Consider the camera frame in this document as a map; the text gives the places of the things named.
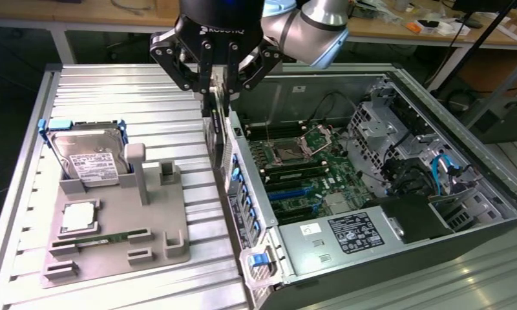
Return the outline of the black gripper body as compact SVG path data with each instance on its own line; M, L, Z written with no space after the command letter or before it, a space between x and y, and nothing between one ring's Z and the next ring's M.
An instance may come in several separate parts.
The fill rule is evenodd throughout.
M176 40L197 63L211 57L225 65L235 53L243 61L263 41L264 1L180 1L175 25Z

